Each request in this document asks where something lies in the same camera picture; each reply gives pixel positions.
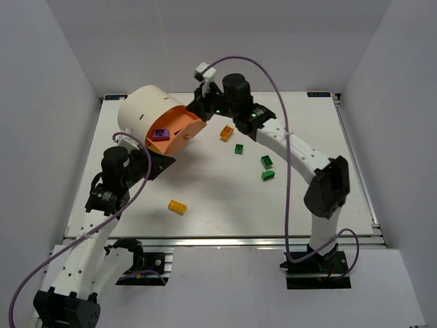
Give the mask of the green curved lego brick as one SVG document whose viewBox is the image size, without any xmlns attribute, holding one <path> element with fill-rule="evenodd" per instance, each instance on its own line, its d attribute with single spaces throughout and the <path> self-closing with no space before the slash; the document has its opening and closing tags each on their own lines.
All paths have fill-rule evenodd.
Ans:
<svg viewBox="0 0 437 328">
<path fill-rule="evenodd" d="M 276 174 L 276 172 L 273 170 L 266 170 L 266 171 L 262 172 L 261 179 L 263 181 L 271 180 L 275 177 L 275 174 Z"/>
</svg>

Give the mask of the yellow lego brick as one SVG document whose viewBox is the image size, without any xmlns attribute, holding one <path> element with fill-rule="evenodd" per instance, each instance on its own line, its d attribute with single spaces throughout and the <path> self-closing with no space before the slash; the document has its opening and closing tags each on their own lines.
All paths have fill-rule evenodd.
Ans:
<svg viewBox="0 0 437 328">
<path fill-rule="evenodd" d="M 176 200 L 171 200 L 168 204 L 168 209 L 174 213 L 183 215 L 187 210 L 187 205 Z"/>
</svg>

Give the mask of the purple lego brick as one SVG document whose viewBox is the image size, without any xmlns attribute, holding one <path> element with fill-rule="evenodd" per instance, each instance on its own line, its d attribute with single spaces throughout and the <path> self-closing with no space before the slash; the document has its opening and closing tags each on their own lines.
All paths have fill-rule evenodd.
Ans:
<svg viewBox="0 0 437 328">
<path fill-rule="evenodd" d="M 154 142 L 169 141 L 170 139 L 171 133 L 167 128 L 160 128 L 152 131 L 151 140 Z"/>
</svg>

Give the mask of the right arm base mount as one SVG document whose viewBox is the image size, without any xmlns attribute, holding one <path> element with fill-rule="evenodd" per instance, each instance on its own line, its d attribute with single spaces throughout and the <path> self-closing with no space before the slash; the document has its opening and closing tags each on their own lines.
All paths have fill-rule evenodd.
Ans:
<svg viewBox="0 0 437 328">
<path fill-rule="evenodd" d="M 279 267 L 285 272 L 288 290 L 351 289 L 346 255 L 339 244 L 326 255 L 316 254 L 302 262 L 285 260 Z"/>
</svg>

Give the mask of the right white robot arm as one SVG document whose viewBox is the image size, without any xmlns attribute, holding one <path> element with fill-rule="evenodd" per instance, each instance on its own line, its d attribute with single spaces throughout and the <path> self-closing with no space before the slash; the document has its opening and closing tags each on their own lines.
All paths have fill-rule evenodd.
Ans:
<svg viewBox="0 0 437 328">
<path fill-rule="evenodd" d="M 333 253 L 337 249 L 339 214 L 350 192 L 347 160 L 329 157 L 286 131 L 271 110 L 253 100 L 249 82 L 242 74 L 225 76 L 222 87 L 204 73 L 197 72 L 194 77 L 200 84 L 188 111 L 204 122 L 214 115 L 231 118 L 242 134 L 272 150 L 289 169 L 295 169 L 308 184 L 304 196 L 311 213 L 308 251 L 313 256 Z"/>
</svg>

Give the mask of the green square lego brick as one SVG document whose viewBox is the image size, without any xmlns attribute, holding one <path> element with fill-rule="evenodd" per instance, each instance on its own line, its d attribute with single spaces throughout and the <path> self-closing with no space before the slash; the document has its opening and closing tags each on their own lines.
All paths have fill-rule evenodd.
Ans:
<svg viewBox="0 0 437 328">
<path fill-rule="evenodd" d="M 242 154 L 243 150 L 244 150 L 244 146 L 242 144 L 236 144 L 235 149 L 234 149 L 234 153 L 235 154 Z"/>
</svg>

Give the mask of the cream round drawer cabinet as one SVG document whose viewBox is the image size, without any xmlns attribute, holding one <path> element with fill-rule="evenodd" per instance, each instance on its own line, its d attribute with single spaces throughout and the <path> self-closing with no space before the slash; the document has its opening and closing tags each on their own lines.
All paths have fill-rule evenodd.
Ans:
<svg viewBox="0 0 437 328">
<path fill-rule="evenodd" d="M 122 103 L 117 114 L 121 131 L 141 140 L 145 145 L 152 125 L 171 109 L 183 109 L 184 105 L 155 85 L 146 85 L 134 91 Z"/>
</svg>

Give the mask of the green rectangular lego brick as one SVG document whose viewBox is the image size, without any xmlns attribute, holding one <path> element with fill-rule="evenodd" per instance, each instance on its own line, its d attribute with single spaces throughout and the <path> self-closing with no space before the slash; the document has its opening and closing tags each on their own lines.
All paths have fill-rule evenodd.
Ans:
<svg viewBox="0 0 437 328">
<path fill-rule="evenodd" d="M 262 156 L 260 158 L 260 161 L 261 161 L 264 169 L 270 169 L 273 166 L 272 159 L 268 155 Z"/>
</svg>

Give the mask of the orange curved lego brick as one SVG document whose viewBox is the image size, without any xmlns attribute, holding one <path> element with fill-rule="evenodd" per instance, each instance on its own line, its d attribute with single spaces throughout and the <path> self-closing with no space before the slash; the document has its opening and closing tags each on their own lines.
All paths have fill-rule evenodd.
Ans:
<svg viewBox="0 0 437 328">
<path fill-rule="evenodd" d="M 220 132 L 220 139 L 224 142 L 227 142 L 229 138 L 233 135 L 234 128 L 231 126 L 226 125 L 222 131 Z"/>
</svg>

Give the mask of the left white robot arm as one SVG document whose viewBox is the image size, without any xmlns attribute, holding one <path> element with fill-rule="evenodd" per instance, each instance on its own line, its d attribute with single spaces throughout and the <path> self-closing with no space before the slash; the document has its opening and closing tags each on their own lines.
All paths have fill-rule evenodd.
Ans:
<svg viewBox="0 0 437 328">
<path fill-rule="evenodd" d="M 33 306 L 39 327 L 95 327 L 108 287 L 121 279 L 143 276 L 140 241 L 107 240 L 131 204 L 130 188 L 153 180 L 175 163 L 170 156 L 113 146 L 104 151 L 101 170 L 91 182 L 80 234 L 66 250 L 66 262 L 53 283 L 36 293 Z"/>
</svg>

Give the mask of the yellow drawer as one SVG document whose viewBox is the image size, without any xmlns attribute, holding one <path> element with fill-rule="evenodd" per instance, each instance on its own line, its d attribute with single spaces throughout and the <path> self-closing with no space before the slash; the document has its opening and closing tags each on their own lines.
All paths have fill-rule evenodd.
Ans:
<svg viewBox="0 0 437 328">
<path fill-rule="evenodd" d="M 154 145 L 150 145 L 147 147 L 149 150 L 158 153 L 158 154 L 163 154 L 157 147 L 155 147 Z"/>
</svg>

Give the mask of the orange top drawer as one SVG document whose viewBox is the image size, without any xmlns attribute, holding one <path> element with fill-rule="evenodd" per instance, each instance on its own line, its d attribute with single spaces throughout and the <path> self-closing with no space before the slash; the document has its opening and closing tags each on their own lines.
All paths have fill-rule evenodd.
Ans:
<svg viewBox="0 0 437 328">
<path fill-rule="evenodd" d="M 188 112 L 184 105 L 153 110 L 146 122 L 150 123 L 146 146 L 154 145 L 165 156 L 178 153 L 207 125 L 195 114 Z M 169 129 L 171 133 L 169 141 L 154 142 L 151 140 L 152 131 L 160 128 Z"/>
</svg>

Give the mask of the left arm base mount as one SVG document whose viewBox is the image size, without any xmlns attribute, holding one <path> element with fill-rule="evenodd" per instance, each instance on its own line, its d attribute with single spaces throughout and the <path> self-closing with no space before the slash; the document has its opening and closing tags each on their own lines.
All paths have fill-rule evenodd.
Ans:
<svg viewBox="0 0 437 328">
<path fill-rule="evenodd" d="M 162 251 L 145 251 L 141 241 L 121 238 L 104 247 L 107 259 L 114 249 L 127 249 L 132 254 L 132 265 L 117 280 L 118 286 L 165 286 L 168 282 L 165 269 L 167 254 Z"/>
</svg>

